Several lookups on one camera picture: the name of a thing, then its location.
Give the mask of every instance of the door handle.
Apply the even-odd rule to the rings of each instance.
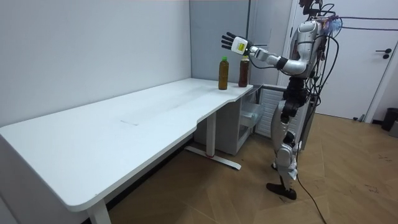
[[[391,50],[391,49],[386,49],[386,50],[377,50],[376,52],[384,52],[384,53],[386,53],[386,54],[389,54],[389,53],[391,53],[391,52],[392,52],[392,50]]]

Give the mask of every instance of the bottle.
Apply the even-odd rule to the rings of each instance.
[[[249,59],[248,56],[243,56],[241,60],[241,70],[239,73],[239,87],[246,87],[248,85],[249,75]]]
[[[226,90],[228,86],[228,69],[229,63],[224,56],[223,60],[220,62],[220,70],[218,72],[218,89]]]

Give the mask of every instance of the desk base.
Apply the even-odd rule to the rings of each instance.
[[[230,167],[232,167],[232,168],[234,168],[236,170],[240,170],[242,168],[242,166],[237,164],[236,162],[232,162],[232,161],[229,161],[227,159],[223,159],[223,158],[218,157],[218,156],[208,157],[206,155],[206,152],[204,152],[202,150],[199,150],[197,148],[194,148],[192,146],[187,146],[187,147],[185,147],[185,149],[188,150],[188,151],[194,152],[196,154],[199,154],[201,156],[204,156],[206,158],[213,159],[214,161],[217,161],[217,162],[220,162],[220,163],[225,164],[227,166],[230,166]]]

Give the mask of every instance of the white door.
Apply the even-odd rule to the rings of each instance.
[[[326,0],[326,3],[334,3],[332,11],[341,17],[398,17],[397,0]],[[305,19],[302,8],[298,7],[295,25]],[[343,26],[398,29],[398,21],[344,19]],[[322,103],[316,112],[349,119],[359,118],[369,110],[397,45],[398,32],[343,29],[336,39],[340,44],[339,56],[322,91]],[[332,42],[327,71],[336,52]],[[384,59],[385,53],[377,50],[386,49],[392,49],[393,52]]]

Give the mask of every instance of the robot finger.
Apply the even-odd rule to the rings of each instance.
[[[232,46],[232,42],[226,41],[226,40],[222,40],[221,43]]]
[[[232,34],[232,33],[230,33],[230,32],[227,32],[226,35],[228,35],[228,36],[230,36],[230,37],[232,37],[232,38],[235,38],[235,37],[236,37],[235,34]]]
[[[222,48],[225,48],[225,49],[228,49],[228,50],[231,50],[231,46],[222,45],[221,47],[222,47]]]
[[[227,36],[222,36],[222,38],[224,39],[224,40],[228,40],[228,41],[230,41],[230,42],[234,42],[234,39],[233,38],[230,38],[230,37],[227,37]]]

